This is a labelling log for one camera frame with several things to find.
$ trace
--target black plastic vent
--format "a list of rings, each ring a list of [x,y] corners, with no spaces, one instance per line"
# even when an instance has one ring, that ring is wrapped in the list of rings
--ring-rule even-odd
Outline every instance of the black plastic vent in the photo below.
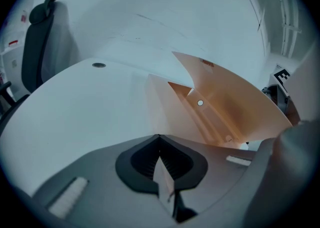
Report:
[[[154,172],[159,159],[159,139],[147,144],[131,157],[131,164],[136,171],[150,180],[154,179]]]
[[[115,170],[132,190],[158,195],[153,177],[159,157],[174,180],[176,192],[195,188],[208,170],[208,162],[200,153],[164,135],[154,135],[122,152],[116,159]]]
[[[160,156],[173,180],[182,177],[194,166],[193,160],[188,155],[165,141],[160,144]]]

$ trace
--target black object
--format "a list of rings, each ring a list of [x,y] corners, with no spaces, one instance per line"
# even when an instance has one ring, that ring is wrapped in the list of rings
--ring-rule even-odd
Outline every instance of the black object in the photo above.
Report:
[[[205,157],[165,135],[154,135],[122,152],[116,159],[115,170],[132,190],[158,195],[153,175],[159,157],[174,180],[176,193],[195,188],[208,171]]]
[[[54,21],[54,1],[55,0],[45,0],[44,3],[37,5],[29,16],[31,25],[25,36],[21,78],[23,85],[30,93],[34,92],[43,84],[41,68],[48,36]],[[11,108],[1,117],[0,136],[9,119],[29,96],[24,95],[15,102],[7,92],[7,88],[10,86],[11,82],[8,81],[0,87],[0,95],[11,105]]]
[[[95,63],[92,64],[92,66],[95,67],[95,68],[104,68],[104,67],[106,67],[106,65],[104,63],[102,63],[102,62],[95,62]]]
[[[286,114],[288,98],[279,85],[271,85],[268,88],[265,87],[262,92],[266,94],[284,114]]]
[[[276,80],[281,84],[281,86],[284,88],[285,92],[288,93],[288,91],[287,91],[286,88],[285,88],[283,79],[287,80],[287,79],[290,77],[289,72],[288,72],[286,69],[283,69],[283,70],[278,71],[277,73],[275,73],[273,76],[274,76],[274,77],[276,78]]]
[[[197,213],[193,209],[185,207],[180,193],[177,193],[174,198],[174,210],[172,217],[178,223],[182,223],[190,218],[195,217],[196,215]]]

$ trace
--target desk surface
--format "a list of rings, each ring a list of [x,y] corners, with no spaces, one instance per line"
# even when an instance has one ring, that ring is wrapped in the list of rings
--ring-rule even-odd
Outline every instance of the desk surface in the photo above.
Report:
[[[95,62],[106,67],[95,68]],[[32,195],[82,155],[154,134],[145,93],[148,74],[87,59],[43,84],[0,138],[0,158],[10,182]]]

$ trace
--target office chair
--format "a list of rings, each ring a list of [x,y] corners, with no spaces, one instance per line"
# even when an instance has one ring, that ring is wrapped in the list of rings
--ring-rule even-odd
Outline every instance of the office chair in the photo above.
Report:
[[[25,36],[21,79],[30,93],[33,93],[43,84],[41,68],[48,36],[54,21],[54,2],[55,0],[45,0],[44,3],[37,5],[29,16],[31,25]],[[12,115],[29,96],[27,94],[18,101],[14,101],[7,92],[7,88],[10,86],[10,81],[0,86],[0,95],[11,106],[0,120],[0,136]]]

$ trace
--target gray plastic part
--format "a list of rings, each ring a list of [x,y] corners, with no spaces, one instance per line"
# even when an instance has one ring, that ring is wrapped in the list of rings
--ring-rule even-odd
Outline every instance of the gray plastic part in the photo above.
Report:
[[[272,152],[273,141],[273,139],[264,140],[250,166],[238,182],[215,204],[200,213],[196,218],[183,223],[181,227],[244,227],[246,210],[264,177]]]
[[[229,155],[252,160],[255,151],[216,147],[207,144],[195,144],[192,141],[168,136],[203,155],[208,162],[207,175],[194,189],[180,192],[186,206],[201,213],[221,199],[243,176],[247,166],[226,160]]]
[[[33,198],[42,206],[74,178],[89,180],[66,221],[82,228],[170,227],[176,224],[158,197],[138,193],[127,187],[115,169],[120,153],[151,138],[141,137],[87,153],[51,177]]]

